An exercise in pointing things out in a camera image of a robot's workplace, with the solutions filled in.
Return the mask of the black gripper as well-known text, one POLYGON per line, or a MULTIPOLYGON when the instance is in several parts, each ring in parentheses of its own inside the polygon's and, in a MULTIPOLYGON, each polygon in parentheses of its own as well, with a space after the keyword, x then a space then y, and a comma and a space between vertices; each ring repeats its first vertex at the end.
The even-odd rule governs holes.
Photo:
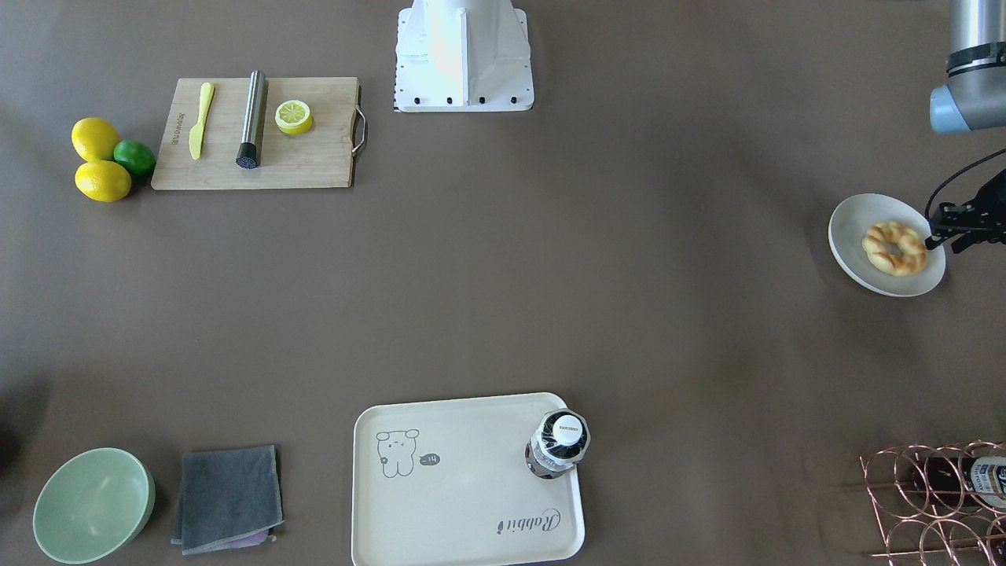
POLYGON ((933 233, 924 244, 928 251, 934 251, 948 241, 953 254, 963 253, 980 241, 1005 244, 1005 171, 989 179, 971 203, 938 205, 933 214, 933 233), (978 228, 974 228, 976 212, 978 228))

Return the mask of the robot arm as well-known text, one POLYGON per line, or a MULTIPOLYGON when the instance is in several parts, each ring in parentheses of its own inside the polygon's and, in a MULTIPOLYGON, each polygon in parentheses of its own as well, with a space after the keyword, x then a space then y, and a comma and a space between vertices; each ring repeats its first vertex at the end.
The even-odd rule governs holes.
MULTIPOLYGON (((956 134, 1005 124, 1005 3, 952 1, 951 47, 946 58, 945 85, 930 95, 931 129, 956 134)), ((931 235, 928 250, 951 241, 953 253, 978 243, 1002 243, 1005 233, 1005 172, 984 184, 962 204, 931 205, 949 182, 928 197, 931 235)))

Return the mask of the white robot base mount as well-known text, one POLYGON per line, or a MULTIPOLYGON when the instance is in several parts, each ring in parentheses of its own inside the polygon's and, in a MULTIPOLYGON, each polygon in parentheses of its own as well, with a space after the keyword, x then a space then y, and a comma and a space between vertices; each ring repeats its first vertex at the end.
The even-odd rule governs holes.
POLYGON ((510 1, 414 1, 398 12, 395 54, 395 111, 533 108, 526 12, 510 1))

